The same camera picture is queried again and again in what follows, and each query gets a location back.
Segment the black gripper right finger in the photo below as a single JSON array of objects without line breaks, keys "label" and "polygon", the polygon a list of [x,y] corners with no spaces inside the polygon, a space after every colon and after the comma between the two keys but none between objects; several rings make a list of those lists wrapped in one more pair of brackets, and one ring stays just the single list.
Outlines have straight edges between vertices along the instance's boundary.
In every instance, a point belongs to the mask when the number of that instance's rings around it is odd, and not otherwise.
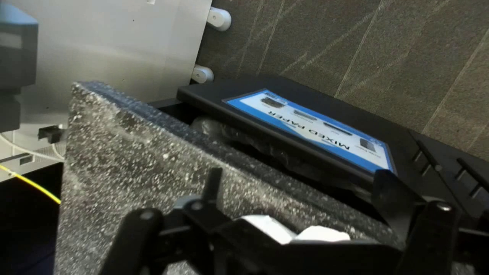
[{"label": "black gripper right finger", "polygon": [[390,170],[375,173],[372,203],[404,249],[396,275],[489,275],[488,231],[447,200],[425,200]]}]

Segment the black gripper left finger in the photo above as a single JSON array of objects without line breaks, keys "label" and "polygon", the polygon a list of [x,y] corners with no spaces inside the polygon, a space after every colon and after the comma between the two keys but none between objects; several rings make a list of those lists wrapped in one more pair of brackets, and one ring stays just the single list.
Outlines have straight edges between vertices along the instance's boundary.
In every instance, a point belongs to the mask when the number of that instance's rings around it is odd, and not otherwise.
[{"label": "black gripper left finger", "polygon": [[239,261],[219,240],[219,231],[231,223],[218,208],[222,176],[222,168],[212,168],[204,193],[179,199],[170,214],[157,208],[129,212],[120,223],[101,275],[164,275],[182,261],[199,275],[241,275]]}]

